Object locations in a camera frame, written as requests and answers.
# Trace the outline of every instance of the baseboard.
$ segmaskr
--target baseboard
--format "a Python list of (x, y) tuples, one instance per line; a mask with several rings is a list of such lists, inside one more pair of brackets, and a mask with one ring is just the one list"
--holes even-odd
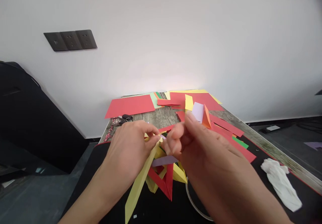
[(276, 119), (276, 120), (267, 120), (267, 121), (258, 121), (258, 122), (246, 122), (246, 124), (250, 127), (255, 127), (255, 126), (266, 126), (266, 125), (276, 125), (276, 124), (283, 124), (283, 123), (297, 123), (297, 122), (307, 122), (307, 121), (322, 121), (322, 116)]

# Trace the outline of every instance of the power outlet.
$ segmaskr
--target power outlet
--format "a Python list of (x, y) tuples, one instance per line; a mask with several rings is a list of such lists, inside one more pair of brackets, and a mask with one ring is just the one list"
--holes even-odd
[(76, 34), (80, 40), (83, 49), (97, 48), (93, 33), (90, 29), (78, 30)]
[(83, 49), (75, 31), (60, 32), (69, 50)]
[(44, 33), (54, 51), (68, 51), (68, 48), (59, 32)]

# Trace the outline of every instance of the cable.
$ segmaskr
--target cable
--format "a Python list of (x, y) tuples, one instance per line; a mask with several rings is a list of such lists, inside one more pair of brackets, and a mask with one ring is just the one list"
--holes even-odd
[(18, 67), (16, 67), (16, 66), (14, 66), (14, 65), (12, 65), (12, 64), (8, 64), (8, 63), (6, 63), (6, 62), (3, 62), (3, 61), (0, 61), (0, 63), (2, 63), (2, 64), (5, 64), (5, 65), (8, 65), (8, 66), (11, 66), (11, 67), (14, 67), (14, 68), (16, 68), (16, 69), (18, 69), (18, 70), (20, 70), (20, 71), (22, 71), (22, 72), (24, 72), (25, 74), (27, 74), (28, 76), (30, 76), (30, 78), (39, 86), (39, 88), (41, 89), (41, 86), (40, 86), (40, 84), (31, 76), (31, 75), (29, 75), (26, 71), (24, 71), (23, 69), (21, 69), (21, 68), (18, 68)]

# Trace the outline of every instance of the gray floor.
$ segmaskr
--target gray floor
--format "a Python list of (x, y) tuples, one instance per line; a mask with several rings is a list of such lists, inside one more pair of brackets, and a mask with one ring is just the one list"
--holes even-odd
[(298, 164), (322, 180), (322, 152), (316, 151), (304, 144), (304, 142), (322, 142), (322, 134), (299, 128), (295, 124), (289, 128), (268, 134), (259, 131), (259, 129), (268, 126), (252, 128)]
[(21, 184), (0, 199), (0, 223), (57, 223), (96, 144), (88, 146), (70, 175), (16, 180)]

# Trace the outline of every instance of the fingernail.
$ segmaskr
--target fingernail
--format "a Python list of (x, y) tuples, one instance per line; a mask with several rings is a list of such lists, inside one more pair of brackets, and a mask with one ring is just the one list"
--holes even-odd
[(195, 118), (195, 116), (192, 114), (191, 111), (187, 111), (187, 113), (185, 115), (189, 118), (190, 121), (192, 121), (192, 122), (197, 121), (197, 119)]

